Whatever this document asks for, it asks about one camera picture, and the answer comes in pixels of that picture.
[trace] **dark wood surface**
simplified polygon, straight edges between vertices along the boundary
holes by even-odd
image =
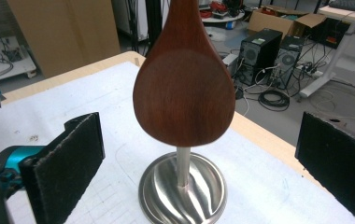
[[[135,115],[154,138],[177,147],[218,139],[234,114],[234,87],[201,22],[198,3],[173,0],[134,87]]]

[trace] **metal rod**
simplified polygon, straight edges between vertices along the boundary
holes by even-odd
[[[190,147],[177,147],[177,184],[185,187],[190,175]]]

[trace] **metal stand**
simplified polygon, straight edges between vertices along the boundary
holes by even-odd
[[[214,223],[226,198],[219,169],[189,147],[154,161],[139,185],[140,204],[153,223]]]

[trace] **brown wooden object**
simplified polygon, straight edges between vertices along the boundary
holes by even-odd
[[[195,147],[219,138],[234,114],[234,87],[202,24],[198,2],[173,0],[134,87],[135,115],[154,138]]]

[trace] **stainless steel base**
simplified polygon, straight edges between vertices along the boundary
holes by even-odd
[[[177,153],[154,161],[140,180],[139,200],[153,223],[214,223],[227,198],[224,178],[207,158],[192,153],[185,187],[178,185]]]

